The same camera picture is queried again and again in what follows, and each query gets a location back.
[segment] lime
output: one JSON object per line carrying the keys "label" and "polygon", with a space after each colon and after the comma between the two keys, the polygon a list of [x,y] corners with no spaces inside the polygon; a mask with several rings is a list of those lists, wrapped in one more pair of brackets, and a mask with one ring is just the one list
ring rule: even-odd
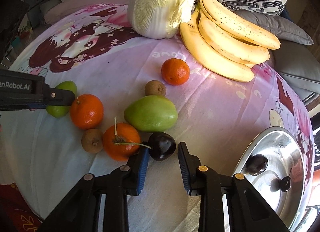
{"label": "lime", "polygon": [[[73,91],[75,96],[77,96],[77,86],[73,81],[62,82],[58,84],[56,88]],[[47,105],[45,109],[47,110],[48,114],[52,115],[53,117],[60,118],[69,112],[70,106]]]}

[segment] dark cherry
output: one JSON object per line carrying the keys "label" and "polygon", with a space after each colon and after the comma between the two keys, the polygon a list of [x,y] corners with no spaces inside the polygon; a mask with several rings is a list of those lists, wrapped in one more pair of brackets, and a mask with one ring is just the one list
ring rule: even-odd
{"label": "dark cherry", "polygon": [[245,166],[247,167],[247,171],[250,175],[257,176],[267,169],[268,163],[266,156],[257,154],[250,156],[245,163]]}
{"label": "dark cherry", "polygon": [[157,161],[169,158],[177,148],[175,140],[166,133],[156,132],[149,137],[150,156]]}
{"label": "dark cherry", "polygon": [[287,192],[288,190],[291,189],[291,177],[290,176],[285,176],[282,180],[279,182],[279,187],[281,191]]}

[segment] red blanket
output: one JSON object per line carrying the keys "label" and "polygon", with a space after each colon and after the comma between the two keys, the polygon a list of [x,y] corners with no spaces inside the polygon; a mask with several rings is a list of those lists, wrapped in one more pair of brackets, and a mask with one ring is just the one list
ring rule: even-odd
{"label": "red blanket", "polygon": [[15,183],[0,185],[0,221],[6,232],[13,232],[14,229],[18,232],[36,232],[41,224]]}

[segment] tangerine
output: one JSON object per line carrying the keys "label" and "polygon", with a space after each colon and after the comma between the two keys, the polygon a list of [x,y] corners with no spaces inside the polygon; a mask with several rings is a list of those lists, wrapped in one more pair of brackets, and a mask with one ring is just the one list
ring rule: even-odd
{"label": "tangerine", "polygon": [[190,77],[190,68],[181,59],[168,59],[162,64],[161,76],[168,84],[182,85]]}
{"label": "tangerine", "polygon": [[82,130],[95,128],[103,119],[103,104],[95,95],[83,94],[72,103],[70,117]]}
{"label": "tangerine", "polygon": [[112,159],[125,161],[138,152],[140,145],[115,143],[141,143],[141,139],[133,126],[126,123],[117,123],[106,130],[102,142],[105,152]]}

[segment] blue gripper pad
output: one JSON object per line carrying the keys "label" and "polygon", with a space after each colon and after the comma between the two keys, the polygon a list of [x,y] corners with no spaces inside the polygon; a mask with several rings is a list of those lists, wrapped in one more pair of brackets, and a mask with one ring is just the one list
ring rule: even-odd
{"label": "blue gripper pad", "polygon": [[144,187],[144,181],[146,179],[148,162],[149,162],[149,150],[144,150],[144,154],[143,154],[139,172],[138,172],[138,184],[137,184],[138,195],[141,194],[141,191],[143,190],[143,187]]}
{"label": "blue gripper pad", "polygon": [[182,180],[183,180],[183,186],[184,186],[184,189],[189,194],[189,192],[190,192],[190,173],[189,173],[186,158],[184,155],[183,146],[185,146],[185,148],[187,148],[185,143],[180,143],[178,145],[178,159],[179,159],[179,165],[180,165],[180,170],[181,170],[181,175],[182,175]]}

